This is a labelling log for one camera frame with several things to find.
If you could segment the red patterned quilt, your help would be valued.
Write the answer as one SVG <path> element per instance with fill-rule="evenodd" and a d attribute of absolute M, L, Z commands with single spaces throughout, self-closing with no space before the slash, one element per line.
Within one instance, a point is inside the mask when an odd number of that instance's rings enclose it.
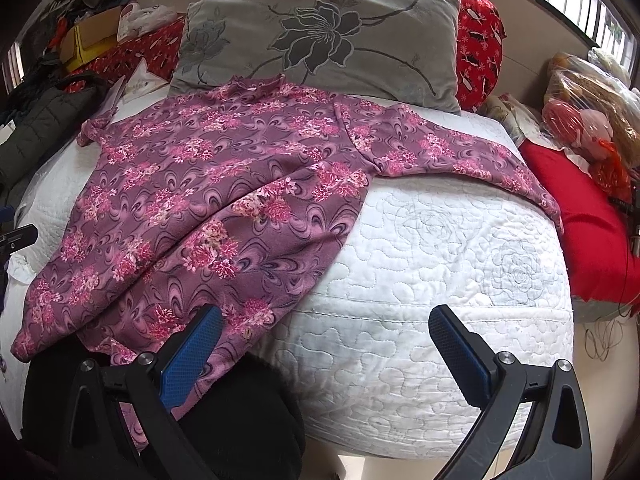
<path fill-rule="evenodd" d="M 178 64 L 178 42 L 184 17 L 110 47 L 93 60 L 73 62 L 70 73 L 93 72 L 108 84 L 134 73 L 141 60 L 164 79 Z M 506 33 L 496 6 L 489 0 L 460 0 L 457 36 L 457 99 L 467 112 L 476 112 L 495 89 L 503 59 Z"/>

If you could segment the white paper sheets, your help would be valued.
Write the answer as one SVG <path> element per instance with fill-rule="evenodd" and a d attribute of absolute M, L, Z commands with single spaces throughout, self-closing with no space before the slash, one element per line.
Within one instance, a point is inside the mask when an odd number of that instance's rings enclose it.
<path fill-rule="evenodd" d="M 118 104 L 127 104 L 167 85 L 168 81 L 152 73 L 142 58 L 130 76 L 121 76 L 107 91 L 101 110 L 114 110 Z"/>

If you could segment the white plastic bag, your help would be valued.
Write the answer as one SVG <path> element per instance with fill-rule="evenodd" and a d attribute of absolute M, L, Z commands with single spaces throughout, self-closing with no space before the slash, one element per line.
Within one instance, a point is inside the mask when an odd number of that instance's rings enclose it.
<path fill-rule="evenodd" d="M 169 6 L 149 6 L 142 8 L 139 3 L 127 4 L 120 12 L 116 39 L 119 44 L 136 39 L 148 32 L 154 32 L 174 22 L 178 13 Z"/>

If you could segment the yellow cardboard box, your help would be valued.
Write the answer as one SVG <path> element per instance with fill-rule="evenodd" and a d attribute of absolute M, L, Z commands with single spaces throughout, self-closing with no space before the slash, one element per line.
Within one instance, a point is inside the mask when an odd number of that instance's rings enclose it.
<path fill-rule="evenodd" d="M 90 16 L 72 27 L 60 44 L 60 61 L 69 73 L 78 70 L 118 45 L 117 32 L 122 12 L 115 6 Z"/>

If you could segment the white quilted mattress cover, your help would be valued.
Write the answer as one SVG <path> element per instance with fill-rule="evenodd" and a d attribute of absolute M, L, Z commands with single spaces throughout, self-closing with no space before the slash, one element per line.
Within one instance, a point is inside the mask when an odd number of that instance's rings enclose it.
<path fill-rule="evenodd" d="M 447 456 L 476 409 L 428 333 L 446 304 L 496 349 L 569 358 L 559 206 L 504 129 L 282 78 L 160 90 L 94 116 L 32 193 L 58 220 L 9 263 L 1 411 L 35 437 L 72 363 L 156 351 L 204 304 L 224 331 L 183 419 L 254 354 L 308 434 Z"/>

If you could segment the doll in plastic wrap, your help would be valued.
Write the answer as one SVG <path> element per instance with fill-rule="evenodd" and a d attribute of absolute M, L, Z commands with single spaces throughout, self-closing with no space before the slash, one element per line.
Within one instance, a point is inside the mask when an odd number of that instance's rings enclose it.
<path fill-rule="evenodd" d="M 639 90 L 574 54 L 548 65 L 542 121 L 564 148 L 585 159 L 605 195 L 630 203 L 639 181 Z"/>

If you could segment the purple floral shirt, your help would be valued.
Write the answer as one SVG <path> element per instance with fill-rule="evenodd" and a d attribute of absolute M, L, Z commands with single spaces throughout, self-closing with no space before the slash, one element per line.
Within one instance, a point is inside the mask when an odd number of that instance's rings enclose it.
<path fill-rule="evenodd" d="M 26 294 L 12 342 L 21 362 L 67 336 L 115 364 L 155 350 L 203 304 L 221 340 L 185 413 L 240 357 L 263 348 L 300 388 L 310 433 L 359 453 L 420 457 L 436 441 L 425 336 L 434 290 L 424 252 L 455 226 L 424 218 L 404 254 L 355 248 L 372 183 L 452 177 L 529 203 L 551 234 L 559 206 L 510 148 L 381 104 L 235 79 L 111 122 L 60 247 Z"/>

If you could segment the red cushion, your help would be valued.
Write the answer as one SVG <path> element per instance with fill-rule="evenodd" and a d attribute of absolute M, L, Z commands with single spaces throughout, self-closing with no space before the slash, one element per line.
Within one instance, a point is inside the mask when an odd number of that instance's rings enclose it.
<path fill-rule="evenodd" d="M 639 259 L 631 255 L 626 219 L 563 152 L 529 141 L 520 152 L 560 207 L 561 246 L 572 295 L 630 307 L 637 314 Z"/>

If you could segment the grey flower pillow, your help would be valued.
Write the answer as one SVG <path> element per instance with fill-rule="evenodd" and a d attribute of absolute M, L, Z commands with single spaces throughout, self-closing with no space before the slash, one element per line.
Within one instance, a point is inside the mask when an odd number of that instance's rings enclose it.
<path fill-rule="evenodd" d="M 231 78 L 458 114 L 459 0 L 200 0 L 186 12 L 170 91 Z"/>

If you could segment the black garment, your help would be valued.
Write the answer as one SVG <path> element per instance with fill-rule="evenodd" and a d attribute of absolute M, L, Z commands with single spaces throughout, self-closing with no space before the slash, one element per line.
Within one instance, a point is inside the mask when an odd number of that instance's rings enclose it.
<path fill-rule="evenodd" d="M 109 366 L 75 336 L 30 362 L 23 401 L 26 448 L 50 464 L 62 455 L 67 399 L 82 361 Z M 281 374 L 250 353 L 217 379 L 179 420 L 183 434 L 221 479 L 297 479 L 305 428 Z"/>

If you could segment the dark green padded jacket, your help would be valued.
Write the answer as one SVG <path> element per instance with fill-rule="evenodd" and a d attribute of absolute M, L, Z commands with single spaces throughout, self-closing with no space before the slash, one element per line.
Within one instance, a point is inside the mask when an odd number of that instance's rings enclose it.
<path fill-rule="evenodd" d="M 69 76 L 43 92 L 1 145 L 1 189 L 9 191 L 77 134 L 107 92 L 94 73 Z"/>

